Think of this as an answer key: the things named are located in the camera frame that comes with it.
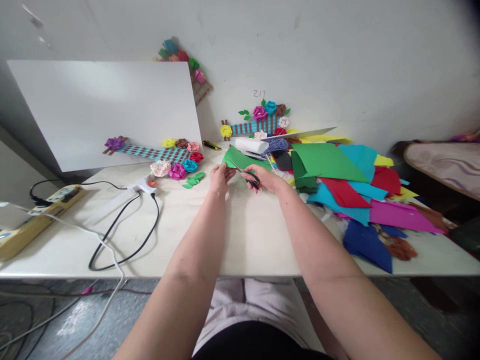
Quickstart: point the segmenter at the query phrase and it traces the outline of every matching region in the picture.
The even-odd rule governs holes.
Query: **person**
[[[289,184],[261,166],[245,171],[260,179],[258,190],[248,183],[255,193],[276,194],[314,304],[350,359],[440,358]],[[115,360],[330,359],[292,279],[217,280],[234,175],[225,163],[211,171],[198,214]]]

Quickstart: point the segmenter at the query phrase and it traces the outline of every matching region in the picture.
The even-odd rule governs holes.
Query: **table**
[[[219,163],[228,148],[221,143],[222,150],[204,149],[205,159],[199,170],[206,176],[193,189],[185,189],[171,178],[158,180],[158,198],[162,200],[161,217],[150,240],[143,250],[122,267],[127,278],[159,278],[197,214],[209,188],[209,172]],[[88,182],[110,181],[126,187],[148,175],[149,164],[134,164],[109,167],[92,176]],[[98,207],[119,194],[108,184],[85,186],[87,195],[76,203],[62,219],[82,224]],[[325,212],[308,205],[320,219]],[[118,210],[90,228],[104,233],[116,217]],[[157,215],[152,199],[145,193],[134,201],[120,218],[112,231],[111,245],[123,258],[134,252],[152,227]],[[274,194],[264,192],[254,195],[247,189],[244,179],[237,174],[231,181],[227,195],[227,226],[221,276],[300,276],[294,257],[287,227]],[[325,225],[341,241],[336,217],[330,217]],[[355,258],[368,276],[472,276],[480,275],[480,262],[443,235],[417,234],[408,230],[408,241],[418,252],[410,261],[393,259],[393,275]],[[39,279],[105,279],[118,278],[115,268],[93,272],[88,263],[98,240],[78,229],[54,223],[41,233],[29,246],[13,259],[0,262],[0,278]],[[111,254],[102,251],[95,265],[111,264]]]

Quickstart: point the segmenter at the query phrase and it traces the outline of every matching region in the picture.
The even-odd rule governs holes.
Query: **floor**
[[[475,354],[478,355],[478,348],[474,348],[478,347],[480,339],[480,315],[474,311],[477,303],[473,306],[466,304],[466,307],[473,308],[467,313],[444,314],[430,306],[408,279],[374,278],[372,281],[443,359],[473,359]],[[447,278],[443,285],[455,289],[458,284],[452,283],[458,281]],[[478,278],[462,278],[461,281],[462,288],[467,286],[474,291],[479,289]],[[91,283],[88,280],[42,281],[40,285],[32,285],[2,281],[0,291],[47,294],[47,289],[42,286],[46,285],[55,293],[77,294]],[[307,290],[301,279],[296,283],[300,291]],[[124,288],[149,293],[156,284],[157,280],[130,280]],[[114,280],[98,281],[94,285],[94,291],[113,289],[115,285]],[[0,351],[0,360],[60,359],[90,332],[108,298],[108,293],[83,297],[78,301],[76,298],[59,298],[53,304],[49,298],[0,295],[0,333],[9,332],[13,337],[28,330],[31,323],[37,325],[48,318],[52,306],[53,313],[56,314],[73,303],[65,313],[48,324],[38,344],[42,328],[28,335],[23,344],[22,341],[13,344],[3,358],[3,352]],[[134,325],[147,299],[148,295],[121,292],[114,299],[96,333],[70,359],[110,359]],[[0,346],[6,342],[6,337],[0,338]]]

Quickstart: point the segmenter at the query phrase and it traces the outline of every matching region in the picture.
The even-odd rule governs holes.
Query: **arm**
[[[439,359],[292,187],[260,166],[245,170],[277,194],[303,279],[351,358]]]
[[[165,274],[114,359],[190,359],[205,324],[225,238],[225,164],[210,173],[210,190]]]

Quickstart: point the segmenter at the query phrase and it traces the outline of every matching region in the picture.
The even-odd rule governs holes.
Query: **hand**
[[[264,190],[264,187],[267,188],[269,191],[272,193],[276,193],[279,187],[282,186],[282,184],[287,184],[285,180],[283,180],[280,176],[274,174],[273,172],[268,171],[266,168],[258,165],[250,165],[248,166],[245,170],[245,172],[249,171],[254,171],[255,175],[260,179],[260,184],[258,185],[258,189],[260,191]],[[242,172],[241,175],[246,179],[246,180],[255,180],[253,176],[250,174],[247,174],[245,172]],[[248,188],[250,190],[253,190],[255,194],[257,194],[259,191],[252,186],[252,184],[248,183]]]
[[[229,190],[228,182],[234,177],[234,168],[227,168],[227,163],[215,165],[210,172],[210,191],[225,195]]]

